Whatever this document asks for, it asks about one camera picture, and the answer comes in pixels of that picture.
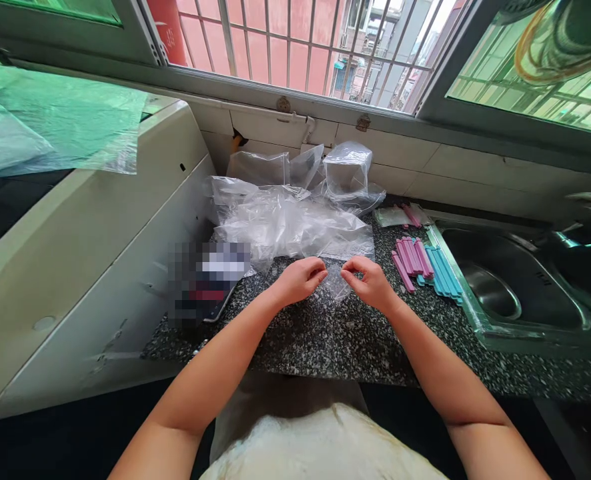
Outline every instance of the white appliance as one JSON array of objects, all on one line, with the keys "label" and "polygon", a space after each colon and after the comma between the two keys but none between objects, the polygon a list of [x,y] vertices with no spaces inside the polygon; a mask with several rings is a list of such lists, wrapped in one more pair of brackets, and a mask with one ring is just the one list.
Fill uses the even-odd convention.
[{"label": "white appliance", "polygon": [[210,232],[215,175],[189,105],[140,125],[137,174],[75,170],[0,239],[0,418],[175,375],[139,358],[174,243]]}]

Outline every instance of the kitchen counter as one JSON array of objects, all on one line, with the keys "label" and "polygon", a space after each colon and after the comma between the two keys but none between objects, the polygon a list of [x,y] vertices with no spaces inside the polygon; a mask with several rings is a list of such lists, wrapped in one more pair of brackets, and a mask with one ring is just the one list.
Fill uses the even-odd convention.
[{"label": "kitchen counter", "polygon": [[[400,198],[388,196],[386,203]],[[402,293],[402,280],[391,260],[395,239],[410,234],[427,241],[423,229],[378,227],[372,214],[376,261],[392,287],[497,395],[591,402],[591,361],[490,351],[476,339],[461,307],[435,294],[433,287]],[[273,283],[291,259],[277,258],[267,275],[242,279],[217,323],[179,332],[163,319],[145,347],[144,359],[188,362],[206,341]],[[418,380],[386,318],[363,304],[355,293],[336,303],[321,285],[307,300],[281,311],[271,322],[251,361],[251,369],[310,377],[355,379],[419,387]]]}]

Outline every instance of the window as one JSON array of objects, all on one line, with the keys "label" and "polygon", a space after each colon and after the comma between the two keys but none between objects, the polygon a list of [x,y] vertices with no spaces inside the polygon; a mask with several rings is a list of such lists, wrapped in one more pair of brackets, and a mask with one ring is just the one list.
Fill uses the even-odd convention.
[{"label": "window", "polygon": [[591,0],[0,0],[0,48],[591,171]]},{"label": "window", "polygon": [[174,65],[412,115],[415,86],[433,73],[468,0],[161,4],[149,0],[161,38],[173,39]]},{"label": "window", "polygon": [[111,0],[0,0],[0,3],[122,25]]},{"label": "window", "polygon": [[448,96],[591,131],[589,25],[579,2],[499,12]]}]

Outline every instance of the person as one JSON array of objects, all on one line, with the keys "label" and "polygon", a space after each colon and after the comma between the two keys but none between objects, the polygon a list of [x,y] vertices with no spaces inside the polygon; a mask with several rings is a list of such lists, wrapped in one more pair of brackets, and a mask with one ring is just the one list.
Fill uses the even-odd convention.
[{"label": "person", "polygon": [[[357,383],[245,375],[271,320],[327,274],[315,257],[289,265],[184,367],[109,478],[188,479],[216,417],[204,479],[444,478],[368,417]],[[391,323],[470,479],[548,478],[476,374],[396,295],[377,263],[354,257],[341,275]]]}]

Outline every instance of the green tinted glass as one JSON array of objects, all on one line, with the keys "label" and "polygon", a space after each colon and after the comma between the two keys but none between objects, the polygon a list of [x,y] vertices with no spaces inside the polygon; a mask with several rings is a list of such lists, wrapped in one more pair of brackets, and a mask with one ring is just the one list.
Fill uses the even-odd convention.
[{"label": "green tinted glass", "polygon": [[591,0],[509,4],[447,96],[591,131]]},{"label": "green tinted glass", "polygon": [[0,0],[0,3],[122,25],[111,0]]}]

